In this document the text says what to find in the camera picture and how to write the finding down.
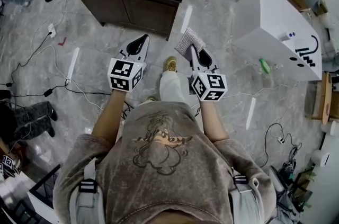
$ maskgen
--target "yellow shoe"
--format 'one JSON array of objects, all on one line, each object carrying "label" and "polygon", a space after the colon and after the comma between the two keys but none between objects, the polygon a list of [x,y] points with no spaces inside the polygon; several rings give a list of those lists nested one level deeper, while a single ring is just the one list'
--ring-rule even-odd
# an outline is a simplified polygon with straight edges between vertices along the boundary
[{"label": "yellow shoe", "polygon": [[147,100],[148,101],[152,101],[152,102],[156,102],[157,101],[156,97],[154,97],[154,96],[148,96]]},{"label": "yellow shoe", "polygon": [[176,72],[176,58],[175,57],[169,57],[166,60],[165,71],[167,70]]}]

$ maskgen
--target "cartoon graphic on shirt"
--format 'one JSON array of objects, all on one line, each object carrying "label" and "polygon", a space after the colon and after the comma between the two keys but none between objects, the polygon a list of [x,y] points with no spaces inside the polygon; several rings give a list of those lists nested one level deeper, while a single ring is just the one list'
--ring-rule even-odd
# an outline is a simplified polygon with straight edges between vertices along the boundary
[{"label": "cartoon graphic on shirt", "polygon": [[150,120],[145,137],[139,137],[135,142],[145,143],[135,148],[137,155],[133,163],[145,168],[150,164],[161,175],[172,175],[180,164],[182,157],[188,155],[185,144],[192,136],[183,137],[173,131],[173,120],[167,115],[157,115]]}]

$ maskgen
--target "shoe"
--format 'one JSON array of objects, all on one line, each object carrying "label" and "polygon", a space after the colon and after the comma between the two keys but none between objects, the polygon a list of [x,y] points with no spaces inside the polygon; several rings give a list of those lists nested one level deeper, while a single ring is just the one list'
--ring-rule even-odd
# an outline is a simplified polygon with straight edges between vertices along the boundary
[{"label": "shoe", "polygon": [[169,57],[166,60],[165,64],[165,71],[174,71],[176,73],[176,58],[175,57]]},{"label": "shoe", "polygon": [[57,121],[58,120],[58,115],[57,112],[55,112],[54,109],[52,109],[52,115],[50,117],[52,120]]},{"label": "shoe", "polygon": [[55,132],[53,127],[51,127],[51,129],[47,132],[51,137],[55,137]]},{"label": "shoe", "polygon": [[154,97],[154,96],[148,96],[147,100],[148,101],[152,101],[152,102],[156,102],[157,101],[156,97]]}]

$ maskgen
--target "red tape mark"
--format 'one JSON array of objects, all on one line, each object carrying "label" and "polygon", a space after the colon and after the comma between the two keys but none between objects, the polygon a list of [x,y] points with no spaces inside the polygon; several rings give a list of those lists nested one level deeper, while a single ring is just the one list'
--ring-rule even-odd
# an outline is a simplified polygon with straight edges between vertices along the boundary
[{"label": "red tape mark", "polygon": [[64,46],[64,44],[65,44],[65,42],[66,42],[66,39],[67,39],[67,37],[64,38],[64,41],[63,41],[63,42],[58,43],[58,45]]}]

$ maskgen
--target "cabinet door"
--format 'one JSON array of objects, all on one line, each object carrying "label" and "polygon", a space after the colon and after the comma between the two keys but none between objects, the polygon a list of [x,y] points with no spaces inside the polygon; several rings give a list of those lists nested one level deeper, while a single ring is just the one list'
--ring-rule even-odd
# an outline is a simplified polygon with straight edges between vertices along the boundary
[{"label": "cabinet door", "polygon": [[170,33],[176,8],[146,0],[123,0],[131,24]]},{"label": "cabinet door", "polygon": [[130,23],[122,0],[81,0],[103,23]]}]

